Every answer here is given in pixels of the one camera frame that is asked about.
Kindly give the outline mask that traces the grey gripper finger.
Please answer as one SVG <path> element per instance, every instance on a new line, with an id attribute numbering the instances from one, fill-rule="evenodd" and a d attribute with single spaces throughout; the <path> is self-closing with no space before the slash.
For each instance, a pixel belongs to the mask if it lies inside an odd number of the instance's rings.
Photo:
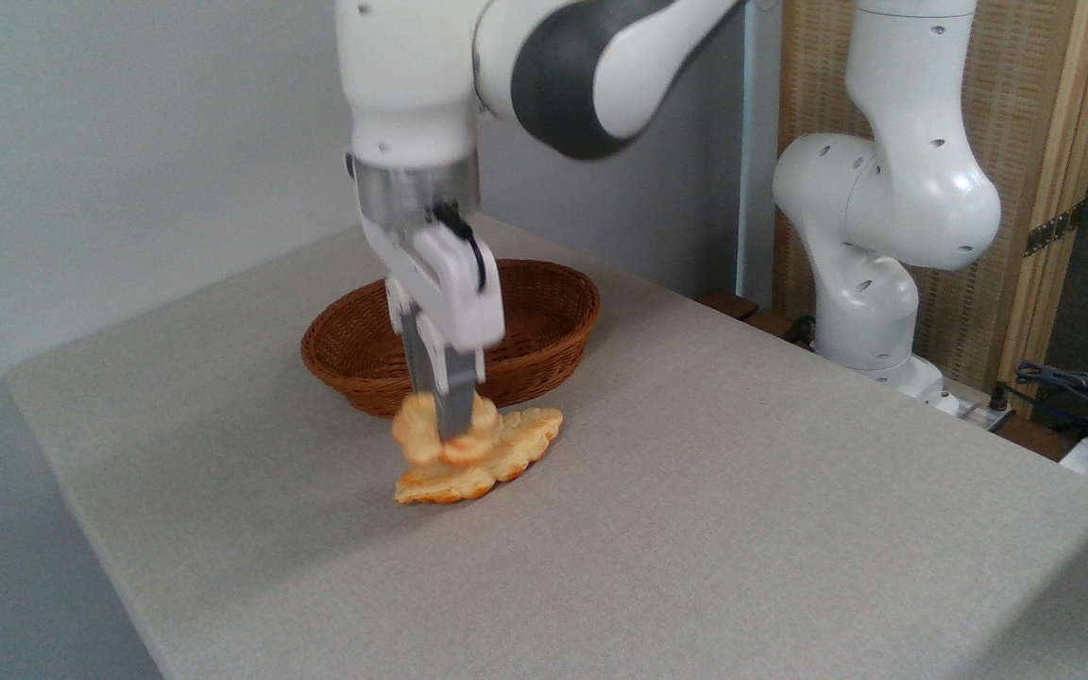
<path id="1" fill-rule="evenodd" d="M 437 386 L 437 397 L 433 397 L 438 438 L 449 442 L 471 429 L 475 387 L 485 381 L 484 350 L 458 351 L 442 339 L 428 317 L 418 324 L 426 339 Z"/>
<path id="2" fill-rule="evenodd" d="M 390 323 L 392 323 L 393 331 L 401 337 L 412 390 L 416 393 L 431 393 L 432 396 L 437 397 L 438 392 L 426 339 L 424 339 L 418 324 L 426 317 L 420 310 L 420 305 L 401 287 L 401 283 L 396 277 L 385 277 L 384 287 L 385 293 L 387 293 Z"/>

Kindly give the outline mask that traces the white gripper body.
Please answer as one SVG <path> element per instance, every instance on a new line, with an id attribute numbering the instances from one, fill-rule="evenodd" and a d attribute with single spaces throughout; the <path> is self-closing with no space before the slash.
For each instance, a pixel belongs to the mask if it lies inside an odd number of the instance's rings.
<path id="1" fill-rule="evenodd" d="M 500 272 L 489 246 L 459 212 L 426 212 L 413 228 L 362 219 L 364 237 L 420 310 L 458 351 L 486 349 L 505 336 Z"/>

